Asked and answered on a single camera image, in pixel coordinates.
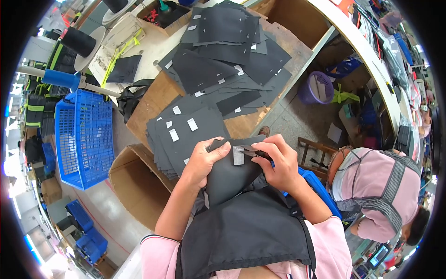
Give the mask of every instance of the concrete floor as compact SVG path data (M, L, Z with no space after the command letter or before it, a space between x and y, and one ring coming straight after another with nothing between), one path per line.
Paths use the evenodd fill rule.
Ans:
M315 142L322 142L334 147L346 144L346 132L343 131L341 142L334 143L327 137L330 123L343 128L338 118L340 106L306 105L296 97L299 82L288 95L268 114L264 124L270 126L271 134L280 133L285 141L299 153L299 162L303 147L297 146L297 138L304 137ZM113 107L113 140L115 156L129 144L139 143L124 124L123 117L117 107ZM55 146L54 138L50 142ZM310 158L319 160L321 153L309 150L306 165ZM118 200L109 180L105 180L86 191L77 190L60 181L58 168L56 177L59 180L64 196L72 200L78 199L95 222L95 228L108 240L107 256L117 266L121 266L142 237L150 234L150 230L136 221Z

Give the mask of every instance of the blue plastic basket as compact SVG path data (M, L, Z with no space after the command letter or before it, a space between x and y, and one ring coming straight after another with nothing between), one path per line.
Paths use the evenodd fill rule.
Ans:
M322 185L321 181L319 181L317 176L314 174L314 172L304 170L301 167L298 168L299 168L299 174L303 178L305 178L305 181L307 181L307 183L313 188L313 190L319 194L319 197L321 197L324 203L331 210L331 213L342 220L341 212L339 211L338 207L336 206L331 196L328 194L325 187Z
M43 154L45 154L45 173L51 173L56 170L56 155L54 154L51 143L42 143Z
M56 150L61 180L86 190L108 177L113 151L112 102L77 90L56 105Z
M76 246L84 252L87 262L91 265L105 253L107 244L108 241L95 228L91 228L76 241Z
M84 232L87 232L93 228L93 220L88 216L87 212L83 209L82 205L78 200L73 200L66 205L71 215L76 219L79 226L81 226Z

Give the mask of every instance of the screwdriver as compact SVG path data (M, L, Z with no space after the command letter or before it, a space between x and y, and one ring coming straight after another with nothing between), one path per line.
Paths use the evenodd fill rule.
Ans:
M387 89L392 93L395 94L395 90L393 90L393 86L386 80L386 78L384 77L383 73L381 73L380 69L378 68L378 66L375 64L375 67L377 68L378 72L380 72L381 77L385 80L386 85L387 85Z

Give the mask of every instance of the purple plastic basket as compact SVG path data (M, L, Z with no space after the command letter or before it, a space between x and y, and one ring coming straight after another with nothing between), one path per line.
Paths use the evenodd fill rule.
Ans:
M325 85L325 95L327 96L327 100L325 102L319 100L311 90L310 78L313 75L316 76L316 80L318 82ZM299 87L297 96L299 96L299 99L301 99L304 104L329 104L333 100L333 96L335 95L334 91L335 90L333 88L333 84L331 83L328 76L322 72L314 71L308 76L307 81Z

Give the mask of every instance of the scissors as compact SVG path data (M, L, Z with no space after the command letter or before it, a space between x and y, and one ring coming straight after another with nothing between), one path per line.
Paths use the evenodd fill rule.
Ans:
M241 146L243 147L245 150L240 150L241 153L251 156L251 157L262 157L267 159L268 161L271 162L271 166L274 167L274 162L273 159L271 159L271 157L268 155L268 153L255 149L252 146Z

